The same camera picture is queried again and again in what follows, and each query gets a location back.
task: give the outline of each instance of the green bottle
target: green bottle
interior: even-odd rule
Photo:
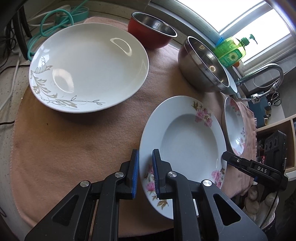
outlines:
[[[230,67],[246,55],[245,46],[250,43],[249,39],[253,39],[257,43],[252,34],[250,34],[249,38],[242,38],[241,40],[235,37],[227,38],[216,46],[214,54],[221,64]]]

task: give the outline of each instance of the white plate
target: white plate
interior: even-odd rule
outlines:
[[[226,144],[221,127],[208,108],[188,96],[175,96],[151,114],[142,134],[139,174],[146,197],[162,215],[173,219],[172,200],[158,200],[154,189],[152,151],[189,180],[210,179],[221,188],[226,161],[221,156]]]
[[[31,62],[30,87],[46,106],[88,113],[135,94],[148,73],[148,56],[130,33],[103,23],[82,23],[50,36]]]
[[[240,156],[244,151],[246,143],[244,120],[237,103],[231,97],[225,99],[222,129],[233,153]]]

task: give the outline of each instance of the glove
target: glove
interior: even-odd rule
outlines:
[[[259,227],[262,225],[264,219],[266,218],[266,215],[269,212],[269,209],[274,201],[274,198],[276,196],[276,193],[270,193],[266,196],[265,200],[262,201],[260,204],[257,201],[258,198],[258,187],[257,185],[253,185],[248,190],[248,197],[246,197],[244,202],[244,213],[253,220]],[[272,210],[265,221],[265,223],[262,225],[262,229],[268,226],[275,217],[275,210],[279,203],[279,197],[276,198],[276,201],[272,207]]]

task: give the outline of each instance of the kitchen faucet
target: kitchen faucet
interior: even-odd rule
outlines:
[[[247,82],[248,80],[251,80],[251,79],[253,79],[253,78],[255,78],[255,77],[265,73],[266,71],[271,70],[271,69],[276,69],[279,71],[279,79],[272,85],[272,87],[268,91],[264,92],[263,94],[256,93],[256,94],[251,95],[251,99],[242,99],[242,100],[252,101],[253,104],[256,104],[260,101],[261,97],[267,96],[268,94],[275,92],[279,88],[279,86],[281,85],[281,83],[284,80],[284,72],[278,64],[264,65],[256,70],[246,74],[244,77],[237,79],[237,81],[235,81],[235,85],[241,86],[243,83]]]

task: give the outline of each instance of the red bowl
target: red bowl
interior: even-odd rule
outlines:
[[[166,46],[176,31],[164,21],[142,12],[134,12],[128,23],[128,32],[134,35],[145,48],[158,49]]]

